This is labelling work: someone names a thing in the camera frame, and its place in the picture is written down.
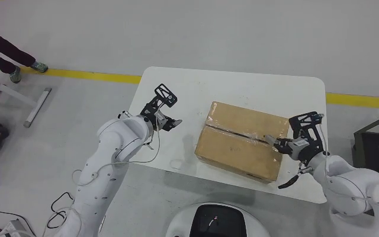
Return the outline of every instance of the person's leg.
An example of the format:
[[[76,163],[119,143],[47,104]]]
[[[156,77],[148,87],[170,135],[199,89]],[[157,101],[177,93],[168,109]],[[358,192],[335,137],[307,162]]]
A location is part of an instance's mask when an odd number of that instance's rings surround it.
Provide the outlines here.
[[[3,53],[4,55],[10,57],[11,59],[15,60],[16,62],[33,68],[34,70],[37,70],[39,72],[45,72],[48,67],[46,64],[37,62],[32,55],[29,55],[28,53],[21,51],[16,46],[11,44],[8,40],[5,40],[3,37],[0,36],[0,53]]]
[[[19,83],[21,80],[20,68],[13,63],[8,62],[0,57],[0,71],[7,73],[13,83]]]
[[[16,70],[16,66],[0,57],[0,71],[6,74],[11,74]]]
[[[8,40],[5,40],[1,36],[0,36],[0,53],[3,53],[4,55],[10,57],[16,62],[28,67],[33,65],[33,63],[36,61],[36,59],[33,58],[31,55],[27,54],[26,52],[21,51],[20,49],[18,49],[16,46],[14,46]]]

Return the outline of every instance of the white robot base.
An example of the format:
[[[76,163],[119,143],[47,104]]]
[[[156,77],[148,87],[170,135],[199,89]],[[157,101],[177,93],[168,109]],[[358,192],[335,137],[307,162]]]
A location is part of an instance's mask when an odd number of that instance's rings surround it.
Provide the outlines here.
[[[266,228],[250,213],[224,203],[188,206],[172,219],[166,237],[227,236],[270,237]]]

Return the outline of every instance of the yellow tape line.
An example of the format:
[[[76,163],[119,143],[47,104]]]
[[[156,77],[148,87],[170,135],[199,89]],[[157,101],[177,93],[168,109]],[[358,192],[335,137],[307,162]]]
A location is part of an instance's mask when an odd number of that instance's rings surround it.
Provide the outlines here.
[[[141,81],[141,76],[134,75],[122,75],[122,74],[110,74],[110,73],[99,73],[99,72],[81,72],[72,70],[61,70],[61,69],[50,69],[45,73],[39,73],[28,67],[20,67],[23,73],[29,74],[41,74],[46,76],[59,76],[62,78],[78,78],[96,81],[108,81],[108,82],[120,82],[120,83],[131,83],[138,84]]]
[[[138,84],[141,81],[141,76],[109,74],[99,72],[81,72],[72,70],[49,69],[45,73],[39,73],[28,67],[21,67],[23,73],[41,74],[46,76],[59,76],[62,78],[78,78],[96,81],[119,82]],[[326,93],[326,103],[339,104],[369,108],[379,108],[379,97],[368,97],[363,95],[345,95]]]
[[[379,108],[379,97],[326,93],[327,104]]]

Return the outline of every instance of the metal stand leg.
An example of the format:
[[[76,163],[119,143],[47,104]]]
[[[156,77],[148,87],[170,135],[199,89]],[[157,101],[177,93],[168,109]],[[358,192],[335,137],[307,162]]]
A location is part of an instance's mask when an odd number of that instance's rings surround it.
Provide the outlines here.
[[[38,111],[40,110],[42,104],[45,102],[47,96],[49,95],[50,91],[52,91],[52,89],[51,88],[45,88],[45,90],[42,92],[42,95],[37,100],[37,102],[26,97],[25,95],[18,93],[17,91],[12,90],[11,88],[7,87],[6,85],[0,85],[0,91],[7,93],[8,95],[15,97],[16,99],[18,99],[18,100],[20,100],[20,101],[22,101],[22,102],[33,107],[33,110],[31,111],[28,118],[24,122],[24,127],[30,127],[31,122],[33,122],[33,120],[36,117]]]

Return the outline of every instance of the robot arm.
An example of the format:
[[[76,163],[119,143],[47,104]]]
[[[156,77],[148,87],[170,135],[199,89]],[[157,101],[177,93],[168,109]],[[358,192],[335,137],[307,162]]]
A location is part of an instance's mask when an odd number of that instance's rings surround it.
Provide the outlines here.
[[[154,99],[139,115],[132,116],[123,111],[118,119],[108,121],[97,131],[98,149],[86,161],[79,177],[72,206],[75,212],[68,213],[55,237],[96,237],[129,163],[145,163],[129,160],[143,145],[149,146],[151,141],[145,142],[154,131],[157,131],[160,143],[159,130],[170,131],[181,123],[182,120],[174,120],[159,110],[165,104],[172,107],[177,102],[176,96],[163,84],[155,89],[155,93]]]
[[[295,185],[300,175],[309,173],[322,186],[333,214],[344,218],[373,209],[379,215],[379,173],[354,168],[340,156],[325,151],[316,127],[321,124],[322,118],[323,115],[316,112],[290,118],[294,139],[265,136],[266,141],[278,152],[300,161],[298,174],[278,188]],[[373,226],[378,230],[379,217],[375,217]]]

